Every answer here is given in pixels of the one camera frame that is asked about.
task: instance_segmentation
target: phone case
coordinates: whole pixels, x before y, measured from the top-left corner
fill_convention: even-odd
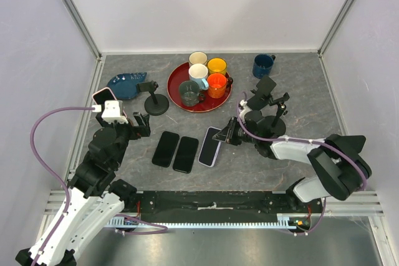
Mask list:
[[[210,128],[220,130],[219,128],[212,127],[212,126],[209,127],[209,128],[206,130],[206,134],[205,134],[205,136],[204,136],[204,141],[202,142],[202,146],[201,146],[201,149],[200,149],[200,151],[199,151],[198,162],[199,162],[199,164],[202,164],[202,165],[205,165],[205,166],[207,166],[207,167],[209,167],[209,168],[212,168],[212,167],[214,166],[215,162],[216,162],[216,158],[218,157],[218,153],[219,153],[219,149],[220,149],[220,144],[221,144],[220,141],[219,141],[219,143],[218,143],[218,147],[216,148],[216,152],[215,152],[215,154],[214,154],[214,156],[213,156],[213,161],[212,161],[212,164],[211,164],[211,165],[204,164],[204,163],[202,163],[202,162],[200,161],[200,159],[199,159],[200,156],[201,156],[202,149],[204,148],[206,135],[208,135],[208,132],[209,132],[209,129],[210,129]]]
[[[111,94],[113,95],[113,98],[114,98],[115,100],[117,100],[117,98],[116,98],[115,95],[113,94],[112,90],[111,90],[109,87],[104,87],[104,88],[102,88],[102,89],[96,91],[96,92],[92,95],[92,99],[93,99],[94,103],[98,104],[98,103],[95,101],[94,96],[95,96],[96,94],[98,94],[98,93],[101,93],[103,90],[110,90]]]
[[[113,94],[112,90],[111,90],[109,87],[104,87],[104,88],[100,89],[99,91],[95,92],[95,93],[92,95],[92,99],[93,99],[94,103],[98,104],[98,103],[95,101],[94,96],[95,96],[96,94],[98,94],[98,93],[101,93],[103,90],[109,90],[110,93],[112,94],[113,98],[114,98],[115,100],[118,100],[118,99],[115,97],[115,95]],[[122,112],[123,112],[123,114],[125,115],[125,117],[127,118],[127,114],[126,114],[125,110],[122,110]]]

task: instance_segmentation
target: mug handle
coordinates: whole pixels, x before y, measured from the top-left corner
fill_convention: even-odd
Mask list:
[[[226,87],[230,87],[233,84],[233,78],[228,77],[227,78],[227,86]]]
[[[198,100],[199,100],[199,103],[204,102],[205,101],[205,95],[203,93],[199,93],[198,94]]]
[[[201,81],[202,81],[202,83],[203,83],[203,85],[204,85],[203,90],[209,89],[209,83],[208,83],[208,81],[206,81],[206,79],[204,79],[204,78],[202,78]]]

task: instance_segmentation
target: blue mug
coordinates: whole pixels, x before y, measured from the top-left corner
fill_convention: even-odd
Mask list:
[[[269,75],[274,65],[275,55],[259,54],[255,57],[252,73],[256,78],[262,79],[263,76]]]

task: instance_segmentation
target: white wall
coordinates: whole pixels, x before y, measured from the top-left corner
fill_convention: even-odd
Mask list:
[[[61,0],[0,0],[0,265],[16,265],[37,235],[55,180],[29,147],[45,112],[84,104],[95,59]],[[37,148],[58,173],[80,113],[54,115],[37,131]]]
[[[349,134],[362,152],[399,246],[399,0],[356,0],[325,54]]]
[[[104,52],[317,49],[345,0],[74,0]]]

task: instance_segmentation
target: mug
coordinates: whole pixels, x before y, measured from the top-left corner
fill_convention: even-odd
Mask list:
[[[215,58],[208,62],[209,74],[220,73],[226,75],[227,63],[224,59]]]
[[[217,99],[223,97],[226,87],[229,87],[233,83],[233,78],[215,73],[208,77],[209,89],[208,95],[211,98]]]
[[[204,101],[205,95],[200,93],[199,90],[200,88],[196,82],[190,80],[184,81],[179,86],[181,102],[188,107],[192,107]]]
[[[206,56],[206,54],[201,51],[193,52],[188,57],[188,63],[190,64],[190,66],[195,65],[195,64],[206,65],[207,61],[208,61],[208,56]]]
[[[254,67],[252,68],[252,74],[256,78],[262,79],[263,76],[269,75],[274,65],[275,55],[259,54],[255,57]]]
[[[209,84],[206,79],[208,78],[208,68],[203,64],[194,64],[188,69],[190,80],[196,82],[200,89],[207,90]]]

